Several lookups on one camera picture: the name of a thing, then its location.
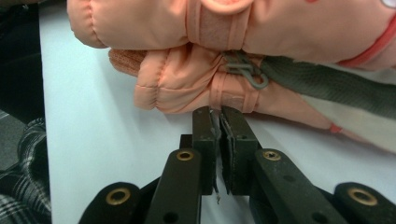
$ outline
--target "orange fabric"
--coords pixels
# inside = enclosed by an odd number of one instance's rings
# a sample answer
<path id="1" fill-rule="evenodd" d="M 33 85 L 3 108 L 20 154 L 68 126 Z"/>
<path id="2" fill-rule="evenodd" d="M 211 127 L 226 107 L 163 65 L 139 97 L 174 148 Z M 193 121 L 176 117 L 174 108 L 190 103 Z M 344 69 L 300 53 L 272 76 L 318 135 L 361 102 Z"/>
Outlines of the orange fabric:
<path id="1" fill-rule="evenodd" d="M 108 57 L 117 70 L 136 77 L 146 54 L 145 50 L 112 49 Z"/>
<path id="2" fill-rule="evenodd" d="M 120 71 L 128 71 L 123 66 L 129 65 L 123 62 L 139 58 L 141 53 L 114 49 L 110 52 Z M 193 44 L 149 51 L 137 73 L 134 104 L 143 109 L 158 108 L 164 113 L 183 113 L 205 105 L 220 109 L 227 105 L 244 113 L 255 111 L 320 129 L 331 127 L 332 123 L 299 94 L 272 81 L 265 89 L 255 90 L 243 76 L 224 72 L 224 64 L 217 51 Z"/>
<path id="3" fill-rule="evenodd" d="M 370 62 L 370 69 L 396 65 L 396 49 L 388 48 L 395 39 L 392 19 L 396 11 L 380 0 L 67 3 L 76 37 L 95 48 L 155 50 L 192 42 L 209 49 L 242 49 L 309 63 L 354 59 L 353 66 Z M 371 61 L 379 54 L 379 64 Z"/>

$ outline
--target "white table surface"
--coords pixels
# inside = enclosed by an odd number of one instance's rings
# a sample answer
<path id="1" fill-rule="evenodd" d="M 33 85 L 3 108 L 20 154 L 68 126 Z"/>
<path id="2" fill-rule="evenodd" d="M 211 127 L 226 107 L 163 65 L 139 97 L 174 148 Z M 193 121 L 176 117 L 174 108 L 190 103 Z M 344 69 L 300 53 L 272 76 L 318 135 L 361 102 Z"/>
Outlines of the white table surface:
<path id="1" fill-rule="evenodd" d="M 144 187 L 160 176 L 191 113 L 164 115 L 134 107 L 135 78 L 117 72 L 108 49 L 84 46 L 70 30 L 66 2 L 44 2 L 40 34 L 53 223 L 78 223 L 105 186 Z M 354 181 L 396 203 L 396 156 L 345 137 L 264 116 L 248 116 L 263 147 L 286 153 L 311 182 L 329 192 Z M 203 197 L 202 223 L 253 223 L 246 197 Z"/>

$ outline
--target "checkered cloth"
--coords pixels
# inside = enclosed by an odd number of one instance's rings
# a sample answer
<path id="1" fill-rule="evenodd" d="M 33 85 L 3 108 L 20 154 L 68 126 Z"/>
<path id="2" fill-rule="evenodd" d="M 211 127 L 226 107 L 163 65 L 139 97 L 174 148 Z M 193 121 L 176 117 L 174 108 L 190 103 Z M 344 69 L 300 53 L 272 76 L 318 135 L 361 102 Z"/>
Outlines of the checkered cloth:
<path id="1" fill-rule="evenodd" d="M 0 224 L 51 223 L 44 119 L 30 122 L 18 145 L 19 162 L 0 171 Z"/>

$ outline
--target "pink trim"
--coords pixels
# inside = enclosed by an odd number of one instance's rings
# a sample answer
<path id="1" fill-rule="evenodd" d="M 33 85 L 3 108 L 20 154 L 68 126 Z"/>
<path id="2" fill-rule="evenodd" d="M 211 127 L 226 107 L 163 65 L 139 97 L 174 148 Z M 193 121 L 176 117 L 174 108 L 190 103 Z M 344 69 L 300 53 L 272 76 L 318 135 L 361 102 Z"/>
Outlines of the pink trim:
<path id="1" fill-rule="evenodd" d="M 331 125 L 330 125 L 330 132 L 331 133 L 339 133 L 339 132 L 341 132 L 343 129 L 342 128 L 340 128 L 340 127 L 338 127 L 337 125 L 335 125 L 334 123 L 332 123 Z"/>
<path id="2" fill-rule="evenodd" d="M 338 64 L 345 67 L 356 67 L 362 63 L 367 63 L 382 49 L 384 49 L 394 36 L 396 36 L 396 15 L 390 21 L 390 24 L 384 34 L 382 34 L 370 48 L 365 50 L 357 57 L 343 60 Z"/>

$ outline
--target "black plastic part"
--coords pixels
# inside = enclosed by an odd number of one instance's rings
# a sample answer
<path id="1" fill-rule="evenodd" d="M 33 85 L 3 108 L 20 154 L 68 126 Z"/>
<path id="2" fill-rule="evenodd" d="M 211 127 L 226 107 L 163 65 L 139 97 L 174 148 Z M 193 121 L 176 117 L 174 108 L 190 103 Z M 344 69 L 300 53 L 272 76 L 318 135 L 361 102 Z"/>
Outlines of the black plastic part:
<path id="1" fill-rule="evenodd" d="M 249 195 L 249 207 L 254 223 L 256 224 L 277 224 L 278 219 L 274 208 L 262 191 L 260 184 L 253 179 L 251 192 Z"/>
<path id="2" fill-rule="evenodd" d="M 251 179 L 249 163 L 260 146 L 259 141 L 240 111 L 224 106 L 219 119 L 222 175 L 227 193 L 248 195 Z"/>
<path id="3" fill-rule="evenodd" d="M 216 181 L 216 153 L 219 148 L 219 129 L 216 127 L 208 106 L 193 111 L 192 148 L 199 151 L 203 158 L 201 176 L 203 195 L 212 194 L 213 183 Z"/>
<path id="4" fill-rule="evenodd" d="M 395 224 L 396 205 L 379 192 L 358 183 L 344 183 L 335 188 L 334 201 L 349 223 Z"/>
<path id="5" fill-rule="evenodd" d="M 140 193 L 137 186 L 122 182 L 111 184 L 96 195 L 79 223 L 131 223 L 139 201 Z"/>
<path id="6" fill-rule="evenodd" d="M 200 223 L 201 155 L 185 148 L 173 151 L 154 193 L 146 224 Z"/>
<path id="7" fill-rule="evenodd" d="M 254 174 L 278 223 L 347 223 L 285 154 L 261 149 L 255 158 Z"/>
<path id="8" fill-rule="evenodd" d="M 178 148 L 192 148 L 192 134 L 181 134 Z"/>
<path id="9" fill-rule="evenodd" d="M 140 190 L 140 200 L 139 204 L 134 210 L 134 215 L 132 216 L 131 222 L 132 224 L 143 224 L 149 207 L 151 206 L 151 201 L 154 196 L 155 190 L 157 189 L 158 183 L 160 182 L 160 178 L 157 178 L 147 184 Z"/>

